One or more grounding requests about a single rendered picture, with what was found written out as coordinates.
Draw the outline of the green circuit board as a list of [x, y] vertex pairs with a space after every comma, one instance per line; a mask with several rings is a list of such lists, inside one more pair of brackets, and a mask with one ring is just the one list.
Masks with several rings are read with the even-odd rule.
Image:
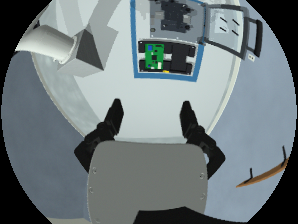
[[145, 69], [163, 69], [163, 55], [164, 44], [145, 44]]

